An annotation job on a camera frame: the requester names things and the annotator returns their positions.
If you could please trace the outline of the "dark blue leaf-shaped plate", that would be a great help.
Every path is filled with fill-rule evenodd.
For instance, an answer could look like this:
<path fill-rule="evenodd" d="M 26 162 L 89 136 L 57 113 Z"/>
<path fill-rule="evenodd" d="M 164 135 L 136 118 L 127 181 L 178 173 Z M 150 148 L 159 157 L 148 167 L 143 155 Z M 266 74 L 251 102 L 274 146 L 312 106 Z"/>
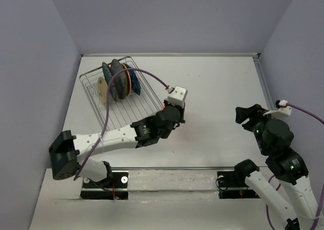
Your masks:
<path fill-rule="evenodd" d="M 132 85 L 132 90 L 137 94 L 141 95 L 141 85 L 140 82 L 137 78 L 137 75 L 134 70 L 129 70 L 129 74 L 131 77 L 131 85 Z"/>

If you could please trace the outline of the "grey deer pattern plate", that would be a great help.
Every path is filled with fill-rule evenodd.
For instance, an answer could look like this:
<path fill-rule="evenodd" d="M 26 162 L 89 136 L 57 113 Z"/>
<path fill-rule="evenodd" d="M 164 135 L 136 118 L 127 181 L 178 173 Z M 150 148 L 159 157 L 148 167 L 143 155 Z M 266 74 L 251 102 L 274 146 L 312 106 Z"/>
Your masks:
<path fill-rule="evenodd" d="M 124 70 L 122 65 L 117 59 L 112 59 L 110 65 L 110 72 L 112 75 L 116 75 L 119 71 Z M 126 98 L 127 95 L 127 88 L 128 88 L 128 78 L 126 72 L 121 72 L 115 79 L 114 83 L 116 85 L 116 90 L 118 93 L 118 98 L 123 100 Z"/>

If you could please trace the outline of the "woven bamboo round plate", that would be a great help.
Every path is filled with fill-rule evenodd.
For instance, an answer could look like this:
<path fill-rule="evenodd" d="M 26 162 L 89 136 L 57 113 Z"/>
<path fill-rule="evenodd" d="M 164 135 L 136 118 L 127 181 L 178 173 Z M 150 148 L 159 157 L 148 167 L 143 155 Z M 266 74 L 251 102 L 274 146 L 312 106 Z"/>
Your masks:
<path fill-rule="evenodd" d="M 131 77 L 129 72 L 126 70 L 127 67 L 125 64 L 120 64 L 122 67 L 123 72 L 120 73 L 120 98 L 125 99 L 127 96 L 131 94 L 132 87 L 131 87 Z"/>

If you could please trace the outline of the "cream floral round plate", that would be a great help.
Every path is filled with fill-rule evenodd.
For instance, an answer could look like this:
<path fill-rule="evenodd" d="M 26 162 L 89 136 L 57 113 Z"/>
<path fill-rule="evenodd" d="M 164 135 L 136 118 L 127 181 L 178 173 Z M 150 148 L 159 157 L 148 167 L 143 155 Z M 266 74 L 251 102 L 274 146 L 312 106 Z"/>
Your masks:
<path fill-rule="evenodd" d="M 104 77 L 99 77 L 97 81 L 97 92 L 100 102 L 106 105 L 108 85 Z"/>

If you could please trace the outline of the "teal round ceramic plate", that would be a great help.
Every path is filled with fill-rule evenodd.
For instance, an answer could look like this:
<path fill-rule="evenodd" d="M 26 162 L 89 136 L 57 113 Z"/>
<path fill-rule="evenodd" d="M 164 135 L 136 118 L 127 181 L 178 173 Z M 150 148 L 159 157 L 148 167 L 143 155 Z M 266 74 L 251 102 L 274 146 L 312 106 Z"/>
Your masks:
<path fill-rule="evenodd" d="M 102 70 L 103 70 L 106 83 L 109 85 L 110 81 L 112 80 L 112 75 L 109 71 L 109 66 L 105 62 L 102 62 Z M 118 101 L 119 97 L 118 97 L 117 90 L 114 86 L 114 83 L 111 84 L 110 95 L 114 99 L 114 101 Z"/>

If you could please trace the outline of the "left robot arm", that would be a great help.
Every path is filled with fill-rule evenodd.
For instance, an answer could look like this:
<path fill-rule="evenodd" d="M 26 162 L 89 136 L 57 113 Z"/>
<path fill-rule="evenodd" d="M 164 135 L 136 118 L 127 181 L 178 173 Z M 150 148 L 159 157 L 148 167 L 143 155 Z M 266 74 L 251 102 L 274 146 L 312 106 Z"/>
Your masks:
<path fill-rule="evenodd" d="M 88 178 L 101 187 L 111 184 L 111 166 L 107 161 L 92 160 L 91 156 L 118 149 L 151 146 L 167 139 L 184 123 L 185 103 L 164 102 L 156 114 L 104 134 L 72 135 L 62 131 L 49 147 L 52 177 L 64 180 L 72 176 Z"/>

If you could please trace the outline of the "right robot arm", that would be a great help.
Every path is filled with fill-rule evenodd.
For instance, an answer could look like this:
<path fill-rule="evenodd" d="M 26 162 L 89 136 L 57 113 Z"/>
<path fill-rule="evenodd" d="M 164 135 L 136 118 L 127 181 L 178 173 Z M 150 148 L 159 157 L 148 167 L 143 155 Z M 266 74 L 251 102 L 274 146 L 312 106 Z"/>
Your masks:
<path fill-rule="evenodd" d="M 285 190 L 289 201 L 278 193 L 250 159 L 234 166 L 233 180 L 256 192 L 266 209 L 277 215 L 283 229 L 323 229 L 323 199 L 316 200 L 307 166 L 291 148 L 294 134 L 282 120 L 291 115 L 294 105 L 278 100 L 276 107 L 276 110 L 266 110 L 259 104 L 236 107 L 235 121 L 254 134 L 268 169 Z"/>

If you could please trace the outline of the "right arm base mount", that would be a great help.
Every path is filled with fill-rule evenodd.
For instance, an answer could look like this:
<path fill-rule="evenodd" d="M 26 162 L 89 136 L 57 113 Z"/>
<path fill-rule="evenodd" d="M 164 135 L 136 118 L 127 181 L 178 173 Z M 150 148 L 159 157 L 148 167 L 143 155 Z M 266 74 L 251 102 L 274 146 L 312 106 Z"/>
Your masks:
<path fill-rule="evenodd" d="M 218 171 L 215 181 L 219 199 L 259 199 L 259 195 L 240 181 L 234 171 Z"/>

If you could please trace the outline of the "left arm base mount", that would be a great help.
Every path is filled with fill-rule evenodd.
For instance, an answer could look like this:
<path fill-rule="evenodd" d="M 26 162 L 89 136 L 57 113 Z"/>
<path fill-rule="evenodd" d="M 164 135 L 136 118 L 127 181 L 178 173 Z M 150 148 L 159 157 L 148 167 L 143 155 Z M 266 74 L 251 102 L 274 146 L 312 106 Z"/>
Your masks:
<path fill-rule="evenodd" d="M 84 178 L 80 198 L 83 200 L 127 200 L 129 198 L 129 172 L 113 170 L 112 176 L 113 180 L 103 185 Z"/>

